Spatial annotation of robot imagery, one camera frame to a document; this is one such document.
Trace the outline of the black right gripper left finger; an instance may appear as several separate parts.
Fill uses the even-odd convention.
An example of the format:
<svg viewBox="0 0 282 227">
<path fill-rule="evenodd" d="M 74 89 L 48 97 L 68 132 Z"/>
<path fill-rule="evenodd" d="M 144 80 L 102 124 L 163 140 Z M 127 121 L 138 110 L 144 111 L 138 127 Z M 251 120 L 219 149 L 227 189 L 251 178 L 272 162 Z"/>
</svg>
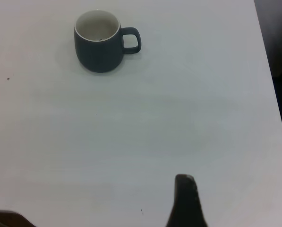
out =
<svg viewBox="0 0 282 227">
<path fill-rule="evenodd" d="M 0 210 L 0 227 L 35 227 L 35 225 L 17 212 Z"/>
</svg>

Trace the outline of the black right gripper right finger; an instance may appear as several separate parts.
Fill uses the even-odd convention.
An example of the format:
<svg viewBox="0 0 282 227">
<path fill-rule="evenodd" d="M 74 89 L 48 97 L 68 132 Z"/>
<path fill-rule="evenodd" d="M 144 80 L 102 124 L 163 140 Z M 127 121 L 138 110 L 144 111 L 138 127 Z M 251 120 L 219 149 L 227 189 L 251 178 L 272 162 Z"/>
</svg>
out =
<svg viewBox="0 0 282 227">
<path fill-rule="evenodd" d="M 191 175 L 175 177 L 174 204 L 169 216 L 168 227 L 206 227 L 197 184 Z"/>
</svg>

